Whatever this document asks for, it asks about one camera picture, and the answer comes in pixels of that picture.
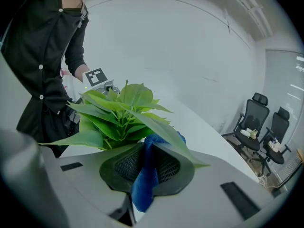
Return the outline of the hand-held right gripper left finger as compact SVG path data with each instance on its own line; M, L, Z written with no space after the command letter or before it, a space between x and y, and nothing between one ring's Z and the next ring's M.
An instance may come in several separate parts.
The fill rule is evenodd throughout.
M140 144L112 151L55 158L50 148L40 148L51 186L67 215L71 228L124 228L110 215L126 201L124 192L114 191L99 174L102 163Z

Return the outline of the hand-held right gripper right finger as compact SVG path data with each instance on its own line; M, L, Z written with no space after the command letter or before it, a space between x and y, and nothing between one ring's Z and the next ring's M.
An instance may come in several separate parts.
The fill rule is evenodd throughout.
M139 219L139 228L257 228L265 221L265 213L273 196L262 185L244 161L224 142L223 152L192 151L207 167L197 168L191 182L178 194L155 197L147 212ZM248 219L226 195L221 185L236 183L254 202L258 210Z

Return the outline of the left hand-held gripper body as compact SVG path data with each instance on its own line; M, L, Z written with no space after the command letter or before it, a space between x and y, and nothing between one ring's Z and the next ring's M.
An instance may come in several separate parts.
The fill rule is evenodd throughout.
M108 80L101 68L83 73L84 92L96 90L104 95L108 95L109 89L119 94L120 90L114 86L113 80Z

